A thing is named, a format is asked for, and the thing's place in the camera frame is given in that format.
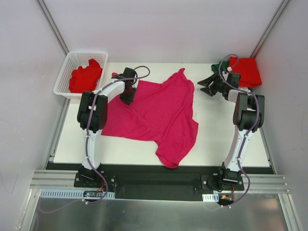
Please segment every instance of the plastic laundry basket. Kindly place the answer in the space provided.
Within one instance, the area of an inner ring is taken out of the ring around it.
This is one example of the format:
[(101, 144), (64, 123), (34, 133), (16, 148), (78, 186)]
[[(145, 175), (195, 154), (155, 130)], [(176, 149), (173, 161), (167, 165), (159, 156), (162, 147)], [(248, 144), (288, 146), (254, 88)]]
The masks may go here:
[(71, 51), (67, 54), (53, 92), (57, 95), (63, 95), (68, 99), (81, 99), (81, 93), (71, 93), (68, 89), (69, 80), (72, 77), (73, 70), (79, 66), (83, 68), (89, 65), (89, 59), (95, 59), (103, 69), (101, 77), (97, 80), (96, 89), (102, 85), (102, 80), (107, 64), (108, 54), (103, 51)]

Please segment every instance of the folded red cloth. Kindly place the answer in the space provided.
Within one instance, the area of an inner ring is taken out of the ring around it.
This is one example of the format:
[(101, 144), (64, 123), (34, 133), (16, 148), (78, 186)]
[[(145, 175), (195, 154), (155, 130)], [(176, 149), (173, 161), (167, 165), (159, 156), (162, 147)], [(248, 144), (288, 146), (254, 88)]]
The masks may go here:
[(97, 80), (101, 77), (103, 69), (95, 59), (89, 60), (89, 66), (80, 66), (72, 72), (69, 80), (69, 90), (71, 93), (83, 93), (93, 91), (96, 88)]
[[(229, 66), (233, 66), (236, 60), (236, 57), (231, 57)], [(239, 59), (238, 64), (232, 69), (232, 72), (241, 74), (241, 80), (239, 82), (240, 87), (255, 88), (262, 84), (257, 63), (254, 58)]]
[(162, 84), (141, 80), (129, 106), (118, 96), (110, 101), (102, 135), (154, 141), (160, 161), (166, 167), (177, 167), (197, 138), (193, 92), (193, 83), (184, 75), (184, 68)]

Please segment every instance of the green cloth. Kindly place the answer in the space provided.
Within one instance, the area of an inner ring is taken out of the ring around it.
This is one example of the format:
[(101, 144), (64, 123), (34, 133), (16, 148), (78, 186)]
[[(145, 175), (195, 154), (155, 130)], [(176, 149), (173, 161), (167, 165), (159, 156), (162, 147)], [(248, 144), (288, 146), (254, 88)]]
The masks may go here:
[[(212, 69), (212, 71), (213, 71), (214, 73), (218, 72), (219, 64), (213, 64), (213, 65), (211, 65), (211, 69)], [(229, 61), (223, 61), (223, 62), (222, 62), (222, 65), (221, 65), (221, 69), (222, 69), (223, 71), (225, 71), (225, 70), (227, 70), (228, 66), (229, 66)]]

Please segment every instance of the white wall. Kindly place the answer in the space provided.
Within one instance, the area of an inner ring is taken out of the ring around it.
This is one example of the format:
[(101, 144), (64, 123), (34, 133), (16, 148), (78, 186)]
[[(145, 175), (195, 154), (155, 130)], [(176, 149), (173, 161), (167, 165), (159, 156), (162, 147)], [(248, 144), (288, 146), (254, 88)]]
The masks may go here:
[(214, 63), (250, 56), (281, 0), (46, 0), (68, 48), (110, 62)]
[(257, 56), (266, 97), (264, 131), (308, 230), (308, 1), (291, 1)]
[(0, 230), (10, 231), (63, 104), (52, 89), (64, 54), (34, 0), (2, 0), (0, 15)]

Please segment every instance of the pink fabric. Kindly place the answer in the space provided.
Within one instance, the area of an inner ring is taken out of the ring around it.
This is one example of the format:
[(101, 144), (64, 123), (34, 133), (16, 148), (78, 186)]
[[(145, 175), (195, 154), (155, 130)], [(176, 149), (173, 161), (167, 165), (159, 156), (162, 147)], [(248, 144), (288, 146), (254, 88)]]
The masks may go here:
[(108, 104), (102, 135), (155, 141), (161, 162), (169, 168), (177, 167), (194, 146), (198, 132), (192, 113), (194, 87), (184, 70), (162, 84), (140, 80), (129, 106), (115, 97)]

